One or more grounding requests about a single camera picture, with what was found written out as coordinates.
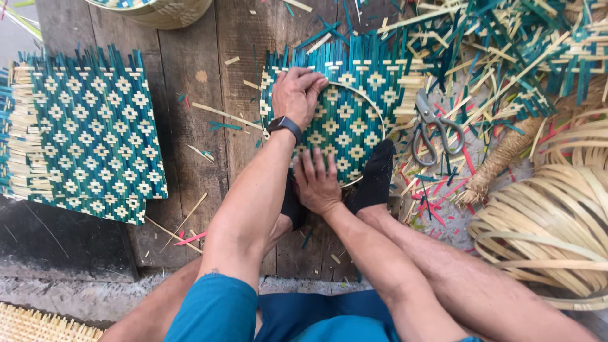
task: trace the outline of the black watch strap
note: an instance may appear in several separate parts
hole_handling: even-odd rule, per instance
[[[278,131],[282,128],[287,128],[288,130],[290,130],[291,133],[293,133],[295,136],[295,144],[300,145],[300,143],[302,142],[302,130],[300,129],[300,126],[297,125],[297,123],[293,122],[290,118],[286,116],[281,116],[274,119],[270,123],[270,125],[268,125],[268,133],[272,134],[272,132]]]

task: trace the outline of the leg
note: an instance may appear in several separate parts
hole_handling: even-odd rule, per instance
[[[281,236],[291,231],[291,228],[291,219],[280,214],[272,228],[269,243],[265,249],[266,254],[276,246]],[[178,314],[186,293],[196,280],[201,268],[201,260],[202,257],[199,257],[172,274],[146,296],[126,317],[110,327],[100,341],[162,341],[171,326],[171,322],[173,322],[173,318]]]
[[[389,159],[390,148],[385,154]],[[496,341],[595,341],[589,331],[505,273],[395,220],[385,200],[391,167],[373,166],[365,168],[362,194],[357,192],[349,208],[411,258],[459,322]],[[373,191],[385,194],[371,195]]]

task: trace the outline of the foot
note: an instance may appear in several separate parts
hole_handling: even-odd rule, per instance
[[[363,170],[363,179],[354,195],[346,200],[353,214],[364,208],[389,201],[390,180],[393,175],[393,141],[385,139],[378,144]]]
[[[304,225],[306,216],[310,211],[300,203],[295,195],[292,185],[293,176],[293,171],[290,169],[287,173],[287,184],[285,184],[285,197],[283,198],[281,214],[291,219],[291,223],[294,226],[293,230],[298,230]]]

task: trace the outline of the metal scissors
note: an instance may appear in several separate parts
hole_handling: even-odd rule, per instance
[[[418,113],[421,117],[421,126],[419,129],[416,129],[416,133],[414,133],[414,139],[412,140],[412,155],[415,161],[417,161],[422,166],[432,166],[437,163],[437,151],[435,151],[435,148],[430,143],[429,135],[426,129],[429,124],[435,124],[435,126],[437,127],[437,130],[441,135],[443,150],[448,155],[455,155],[456,153],[460,152],[460,150],[462,150],[462,146],[464,146],[465,144],[464,131],[454,121],[448,120],[444,117],[437,117],[430,111],[429,98],[426,96],[424,89],[420,89],[418,91],[418,96],[416,96],[416,108],[418,109]],[[447,142],[446,129],[445,127],[443,127],[444,125],[451,126],[460,138],[460,142],[454,150],[451,150],[449,148],[449,144]],[[420,138],[420,135],[422,135],[422,141],[424,142],[426,148],[429,150],[430,157],[432,159],[430,162],[420,160],[420,157],[416,153],[416,151],[418,150],[418,144],[420,143],[418,140],[418,138]]]

